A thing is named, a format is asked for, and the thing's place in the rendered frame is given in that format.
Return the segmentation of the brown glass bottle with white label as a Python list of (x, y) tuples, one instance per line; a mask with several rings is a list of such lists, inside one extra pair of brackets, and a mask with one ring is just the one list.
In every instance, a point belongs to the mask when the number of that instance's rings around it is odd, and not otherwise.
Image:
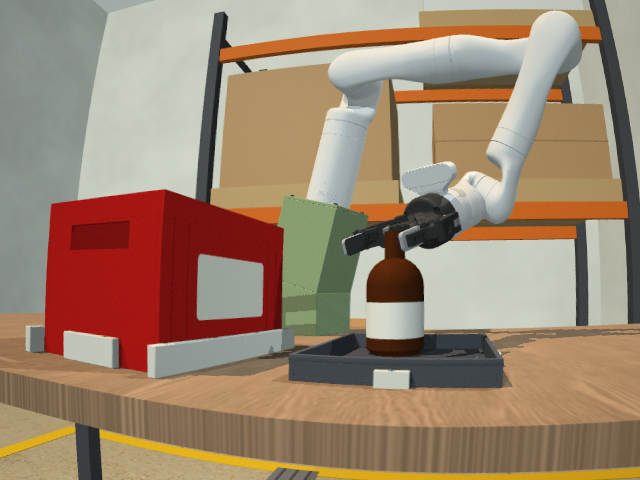
[(384, 232), (385, 259), (366, 282), (366, 349), (372, 355), (412, 356), (424, 348), (424, 280), (400, 250), (400, 232)]

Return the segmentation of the red crate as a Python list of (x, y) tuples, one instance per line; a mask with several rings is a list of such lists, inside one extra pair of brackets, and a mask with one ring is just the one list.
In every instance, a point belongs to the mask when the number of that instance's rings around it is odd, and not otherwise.
[(115, 337), (119, 367), (147, 372), (147, 345), (282, 329), (283, 242), (166, 189), (51, 204), (44, 351)]

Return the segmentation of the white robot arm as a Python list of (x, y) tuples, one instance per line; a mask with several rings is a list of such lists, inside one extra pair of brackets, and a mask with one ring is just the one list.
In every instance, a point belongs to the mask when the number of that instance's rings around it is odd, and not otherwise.
[(473, 171), (448, 189), (457, 176), (452, 162), (417, 168), (401, 177), (406, 189), (420, 196), (437, 193), (452, 203), (462, 229), (452, 239), (483, 218), (504, 222), (513, 211), (522, 167), (552, 84), (557, 74), (574, 69), (581, 57), (578, 24), (562, 11), (539, 16), (528, 38), (452, 35), (340, 55), (331, 63), (328, 77), (344, 94), (340, 107), (327, 112), (306, 199), (350, 209), (383, 80), (444, 84), (519, 74), (486, 151), (488, 160), (502, 171), (501, 182)]

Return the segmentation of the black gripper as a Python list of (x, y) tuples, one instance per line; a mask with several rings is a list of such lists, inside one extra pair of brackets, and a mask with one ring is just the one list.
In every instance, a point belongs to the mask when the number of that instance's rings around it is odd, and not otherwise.
[(411, 200), (404, 215), (355, 230), (353, 236), (342, 240), (342, 247), (346, 256), (377, 246), (384, 248), (385, 231), (402, 231), (397, 236), (401, 251), (417, 246), (433, 249), (461, 230), (459, 215), (452, 203), (440, 194), (429, 193)]

